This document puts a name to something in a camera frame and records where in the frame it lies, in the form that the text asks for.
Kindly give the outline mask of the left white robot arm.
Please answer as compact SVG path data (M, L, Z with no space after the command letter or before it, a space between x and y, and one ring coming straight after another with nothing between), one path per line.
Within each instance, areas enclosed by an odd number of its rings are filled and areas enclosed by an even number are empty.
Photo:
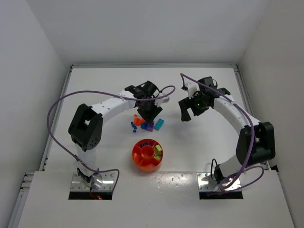
M150 124L162 111L161 104L169 99L154 83L146 81L142 85L130 85L117 96L103 102L93 105L81 104L75 112L68 133L76 145L77 157L89 167L87 169L79 165L77 168L77 173L83 181L91 183L98 170L95 147L102 139L103 124L132 108L137 108L138 114Z

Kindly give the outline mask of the teal 2x4 lego brick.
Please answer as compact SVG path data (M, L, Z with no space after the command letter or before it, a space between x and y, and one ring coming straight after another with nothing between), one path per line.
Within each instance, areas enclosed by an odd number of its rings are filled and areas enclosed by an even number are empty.
M155 130L159 131L159 130L162 128L163 124L164 124L164 120L160 118L160 119L158 119L158 121L154 124L153 127L154 127Z

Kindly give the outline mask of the orange round divided container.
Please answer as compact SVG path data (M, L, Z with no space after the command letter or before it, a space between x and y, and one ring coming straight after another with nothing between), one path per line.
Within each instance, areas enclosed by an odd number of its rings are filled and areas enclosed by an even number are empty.
M152 142L153 146L144 146L144 147L140 147L141 143L145 143L145 142ZM163 148L162 148L162 158L160 161L158 161L157 159L154 158L154 146L156 145L160 145L160 143L158 143L156 140L153 139L142 139L140 141L138 141L133 149L132 149L132 159L133 159L133 163L134 165L142 172L154 172L156 171L162 162L163 159Z

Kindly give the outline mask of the purple arch lego brick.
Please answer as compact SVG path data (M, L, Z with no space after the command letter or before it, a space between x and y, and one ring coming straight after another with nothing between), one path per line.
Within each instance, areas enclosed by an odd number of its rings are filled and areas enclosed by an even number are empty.
M154 129L154 122L152 123L147 123L147 131L152 132Z

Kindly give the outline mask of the yellow-green lego brick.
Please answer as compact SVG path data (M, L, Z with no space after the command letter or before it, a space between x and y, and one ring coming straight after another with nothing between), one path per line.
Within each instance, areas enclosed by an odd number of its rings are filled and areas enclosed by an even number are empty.
M159 144L154 146L154 153L155 154L162 153L162 147Z
M162 159L162 153L155 153L154 158L160 161Z

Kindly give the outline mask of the purple rounded lego brick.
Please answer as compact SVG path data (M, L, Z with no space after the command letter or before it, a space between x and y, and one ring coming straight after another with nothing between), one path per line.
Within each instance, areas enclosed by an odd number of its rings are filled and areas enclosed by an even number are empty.
M144 142L144 143L141 143L141 144L140 144L140 147L142 148L142 147L144 147L144 146L146 146L146 145L148 145L148 146L153 146L153 143L152 143L152 142Z

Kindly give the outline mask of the blue rounded lego brick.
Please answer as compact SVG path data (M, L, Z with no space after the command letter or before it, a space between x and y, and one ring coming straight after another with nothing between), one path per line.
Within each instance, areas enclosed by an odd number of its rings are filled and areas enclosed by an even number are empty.
M149 124L147 122L144 122L144 123L141 124L141 128L144 129L144 130L147 130L148 129L148 125Z

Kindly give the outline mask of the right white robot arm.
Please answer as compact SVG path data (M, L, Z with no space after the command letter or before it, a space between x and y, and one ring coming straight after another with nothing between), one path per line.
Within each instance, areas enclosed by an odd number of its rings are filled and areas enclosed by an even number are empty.
M246 168L275 158L274 126L251 116L235 102L226 88L219 88L212 77L183 82L182 89L188 93L186 98L179 101L183 122L191 120L189 109L194 116L199 116L212 108L221 114L238 134L235 155L212 169L217 184L223 185L228 178L238 178Z

